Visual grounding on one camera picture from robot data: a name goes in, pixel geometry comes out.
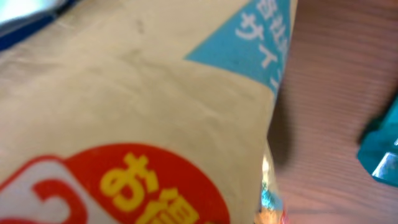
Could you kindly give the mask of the yellow snack bag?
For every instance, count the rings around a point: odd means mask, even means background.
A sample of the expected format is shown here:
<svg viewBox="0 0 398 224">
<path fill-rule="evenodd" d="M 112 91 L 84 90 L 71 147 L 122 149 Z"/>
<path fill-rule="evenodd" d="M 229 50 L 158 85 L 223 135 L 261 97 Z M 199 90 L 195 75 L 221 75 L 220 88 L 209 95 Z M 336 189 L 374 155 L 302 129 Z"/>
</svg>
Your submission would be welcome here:
<svg viewBox="0 0 398 224">
<path fill-rule="evenodd" d="M 1 2 L 2 223 L 287 223 L 296 0 Z"/>
</svg>

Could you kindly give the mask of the teal mouthwash bottle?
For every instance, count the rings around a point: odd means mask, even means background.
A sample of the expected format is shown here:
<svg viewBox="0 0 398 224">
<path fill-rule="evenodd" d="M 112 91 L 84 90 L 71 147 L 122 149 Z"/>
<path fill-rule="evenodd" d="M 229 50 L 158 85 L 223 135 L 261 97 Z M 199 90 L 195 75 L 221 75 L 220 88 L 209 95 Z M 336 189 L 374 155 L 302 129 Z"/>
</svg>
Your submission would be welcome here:
<svg viewBox="0 0 398 224">
<path fill-rule="evenodd" d="M 376 181 L 397 187 L 397 94 L 365 127 L 357 158 Z"/>
</svg>

